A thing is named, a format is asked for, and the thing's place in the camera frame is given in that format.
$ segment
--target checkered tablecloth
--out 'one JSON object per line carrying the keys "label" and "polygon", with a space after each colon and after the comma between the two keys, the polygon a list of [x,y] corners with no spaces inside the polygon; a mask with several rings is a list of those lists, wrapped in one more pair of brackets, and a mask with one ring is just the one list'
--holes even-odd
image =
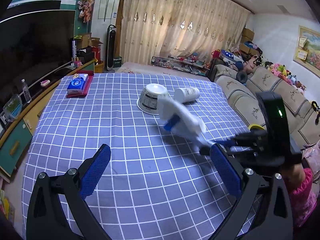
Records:
{"label": "checkered tablecloth", "polygon": [[[95,74],[85,98],[66,98],[70,80],[62,79],[32,139],[23,178],[23,233],[37,175],[78,168],[106,143],[111,161],[86,202],[113,240],[208,239],[234,199],[209,158],[166,132],[164,121],[142,112],[136,102],[149,83],[166,86],[171,96],[177,87],[197,87],[201,96],[187,108],[206,124],[206,139],[221,139],[246,130],[222,89],[175,76],[104,73]],[[80,234],[65,198],[60,199],[72,230]],[[252,209],[240,233],[253,216]]]}

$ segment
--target sofa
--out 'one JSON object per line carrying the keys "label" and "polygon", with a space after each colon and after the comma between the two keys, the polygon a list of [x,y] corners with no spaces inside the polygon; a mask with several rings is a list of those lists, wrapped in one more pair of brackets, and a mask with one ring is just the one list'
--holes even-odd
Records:
{"label": "sofa", "polygon": [[316,143],[320,139],[320,124],[315,124],[317,113],[310,102],[291,85],[260,66],[248,75],[246,86],[235,79],[236,74],[229,67],[215,65],[210,79],[222,88],[228,104],[247,126],[266,125],[255,94],[274,91],[282,96],[289,132],[298,147],[303,148],[303,145]]}

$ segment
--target ceiling vent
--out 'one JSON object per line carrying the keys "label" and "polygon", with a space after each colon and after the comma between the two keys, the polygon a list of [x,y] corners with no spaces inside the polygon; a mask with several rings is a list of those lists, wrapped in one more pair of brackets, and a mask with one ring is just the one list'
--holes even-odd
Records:
{"label": "ceiling vent", "polygon": [[277,5],[277,6],[282,11],[283,14],[290,15],[288,10],[283,5]]}

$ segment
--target curtain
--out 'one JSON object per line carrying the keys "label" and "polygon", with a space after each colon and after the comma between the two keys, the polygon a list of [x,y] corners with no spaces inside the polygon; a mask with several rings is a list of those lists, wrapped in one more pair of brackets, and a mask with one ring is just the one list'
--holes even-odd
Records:
{"label": "curtain", "polygon": [[240,39],[249,11],[231,0],[180,0],[160,54],[188,56],[206,62],[216,49],[232,49]]}
{"label": "curtain", "polygon": [[238,44],[249,13],[231,0],[124,0],[120,55],[149,65],[152,56],[197,52],[209,62]]}
{"label": "curtain", "polygon": [[159,55],[178,0],[124,0],[120,55],[123,62],[151,64]]}

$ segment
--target white plastic bottle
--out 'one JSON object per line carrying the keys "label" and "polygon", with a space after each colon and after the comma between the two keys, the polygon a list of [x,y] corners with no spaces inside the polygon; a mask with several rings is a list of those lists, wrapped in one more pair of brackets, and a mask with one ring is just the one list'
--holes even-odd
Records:
{"label": "white plastic bottle", "polygon": [[174,91],[174,100],[179,103],[191,102],[199,98],[200,91],[195,87],[177,88]]}
{"label": "white plastic bottle", "polygon": [[29,92],[29,89],[28,89],[28,85],[24,81],[24,79],[22,79],[21,81],[22,81],[22,91],[23,91],[24,97],[26,98],[27,103],[30,103],[31,102],[31,96],[30,96],[30,92]]}

